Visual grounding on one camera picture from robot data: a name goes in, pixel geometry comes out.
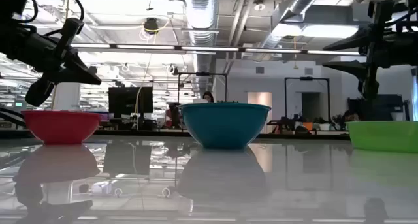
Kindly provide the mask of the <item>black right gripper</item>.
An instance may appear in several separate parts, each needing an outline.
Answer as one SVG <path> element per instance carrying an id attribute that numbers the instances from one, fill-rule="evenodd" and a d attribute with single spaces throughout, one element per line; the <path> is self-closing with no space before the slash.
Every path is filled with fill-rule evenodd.
<path id="1" fill-rule="evenodd" d="M 324 51 L 360 48 L 366 50 L 366 62 L 331 61 L 324 67 L 346 72 L 359 80 L 359 91 L 366 99 L 378 94 L 376 80 L 379 68 L 388 69 L 396 65 L 418 65 L 418 0 L 371 1 L 368 6 L 370 25 L 362 25 L 350 37 L 323 48 Z"/>

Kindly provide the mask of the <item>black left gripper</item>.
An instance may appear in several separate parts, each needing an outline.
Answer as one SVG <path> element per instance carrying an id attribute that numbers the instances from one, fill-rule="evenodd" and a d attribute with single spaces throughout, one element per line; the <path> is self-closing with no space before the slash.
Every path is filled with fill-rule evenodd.
<path id="1" fill-rule="evenodd" d="M 38 34 L 32 25 L 0 24 L 0 52 L 42 73 L 42 78 L 30 86 L 25 96 L 25 101 L 32 106 L 40 106 L 47 100 L 54 84 L 101 83 L 101 79 L 84 64 L 75 49 L 69 47 L 64 58 L 54 55 L 59 39 Z"/>

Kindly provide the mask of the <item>white column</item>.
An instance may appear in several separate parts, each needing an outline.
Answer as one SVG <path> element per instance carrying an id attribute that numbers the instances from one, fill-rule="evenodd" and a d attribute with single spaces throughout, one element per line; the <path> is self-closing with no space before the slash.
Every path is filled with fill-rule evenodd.
<path id="1" fill-rule="evenodd" d="M 80 111 L 79 83 L 60 83 L 53 92 L 52 110 Z"/>

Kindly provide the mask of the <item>red plastic bowl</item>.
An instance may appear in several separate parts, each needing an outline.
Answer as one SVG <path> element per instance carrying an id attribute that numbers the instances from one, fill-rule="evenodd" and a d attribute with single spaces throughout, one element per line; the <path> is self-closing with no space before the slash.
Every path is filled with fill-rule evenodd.
<path id="1" fill-rule="evenodd" d="M 23 111 L 25 126 L 45 145 L 81 144 L 98 128 L 96 113 L 71 111 Z"/>

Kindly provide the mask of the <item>dark equipment station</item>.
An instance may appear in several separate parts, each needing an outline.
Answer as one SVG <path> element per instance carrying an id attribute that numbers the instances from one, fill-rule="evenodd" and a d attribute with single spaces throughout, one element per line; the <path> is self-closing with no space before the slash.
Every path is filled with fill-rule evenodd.
<path id="1" fill-rule="evenodd" d="M 347 99 L 348 111 L 361 121 L 410 121 L 409 101 L 399 94 L 377 95 L 374 99 Z"/>

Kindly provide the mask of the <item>black computer monitor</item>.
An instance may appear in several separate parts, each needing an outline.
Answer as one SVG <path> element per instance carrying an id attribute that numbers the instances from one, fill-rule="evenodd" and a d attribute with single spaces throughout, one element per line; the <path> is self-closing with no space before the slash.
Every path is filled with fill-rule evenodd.
<path id="1" fill-rule="evenodd" d="M 117 116 L 153 112 L 152 87 L 113 87 L 108 89 L 108 111 Z"/>

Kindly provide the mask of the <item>green plastic bowl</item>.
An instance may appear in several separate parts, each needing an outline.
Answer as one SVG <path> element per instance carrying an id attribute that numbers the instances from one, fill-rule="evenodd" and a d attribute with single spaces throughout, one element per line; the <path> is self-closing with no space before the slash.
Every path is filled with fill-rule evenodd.
<path id="1" fill-rule="evenodd" d="M 355 149 L 418 153 L 418 121 L 352 121 L 347 128 Z"/>

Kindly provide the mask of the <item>long ceiling light bar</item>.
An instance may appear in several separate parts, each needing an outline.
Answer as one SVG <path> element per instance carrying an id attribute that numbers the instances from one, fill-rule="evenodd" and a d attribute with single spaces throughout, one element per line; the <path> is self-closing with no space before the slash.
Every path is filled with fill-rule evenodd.
<path id="1" fill-rule="evenodd" d="M 324 50 L 298 50 L 283 48 L 246 48 L 246 47 L 222 47 L 222 46 L 179 46 L 179 45 L 155 45 L 155 44 L 100 44 L 100 43 L 76 43 L 73 48 L 85 50 L 158 50 L 158 51 L 198 51 L 198 52 L 238 52 L 260 54 L 296 54 L 296 55 L 324 55 L 324 56 L 360 56 L 358 52 L 350 51 L 324 51 Z"/>

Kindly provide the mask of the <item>teal plastic bowl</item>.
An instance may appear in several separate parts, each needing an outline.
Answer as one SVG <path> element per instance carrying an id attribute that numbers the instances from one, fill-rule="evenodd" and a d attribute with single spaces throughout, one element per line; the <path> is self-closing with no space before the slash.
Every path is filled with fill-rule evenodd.
<path id="1" fill-rule="evenodd" d="M 206 149 L 242 149 L 265 126 L 271 107 L 249 103 L 192 103 L 179 106 L 189 134 Z"/>

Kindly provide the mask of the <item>black metal frame stand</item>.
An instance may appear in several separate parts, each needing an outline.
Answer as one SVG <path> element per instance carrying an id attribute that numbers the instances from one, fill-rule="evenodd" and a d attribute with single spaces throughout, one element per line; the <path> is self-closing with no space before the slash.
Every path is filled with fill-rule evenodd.
<path id="1" fill-rule="evenodd" d="M 314 78 L 311 76 L 302 76 L 302 77 L 285 77 L 284 78 L 284 104 L 285 104 L 285 117 L 288 116 L 287 111 L 287 81 L 288 80 L 299 80 L 299 81 L 313 81 L 313 80 L 324 80 L 327 83 L 327 117 L 328 120 L 331 120 L 331 111 L 330 111 L 330 79 L 329 78 Z"/>

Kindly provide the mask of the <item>silver ventilation duct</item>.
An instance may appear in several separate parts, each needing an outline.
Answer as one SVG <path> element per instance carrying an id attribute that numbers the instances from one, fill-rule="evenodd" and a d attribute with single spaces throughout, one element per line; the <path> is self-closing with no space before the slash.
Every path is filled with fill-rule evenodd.
<path id="1" fill-rule="evenodd" d="M 215 33 L 207 30 L 215 28 L 217 0 L 184 0 L 185 15 L 192 46 L 214 46 Z M 195 72 L 211 72 L 213 56 L 210 54 L 194 54 L 193 66 Z M 196 76 L 196 90 L 202 95 L 211 89 L 212 84 L 208 78 Z"/>
<path id="2" fill-rule="evenodd" d="M 302 23 L 306 11 L 316 0 L 286 0 L 280 3 L 271 17 L 271 30 L 257 45 L 258 48 L 275 48 L 284 37 L 296 37 L 301 32 L 297 25 L 288 22 Z"/>

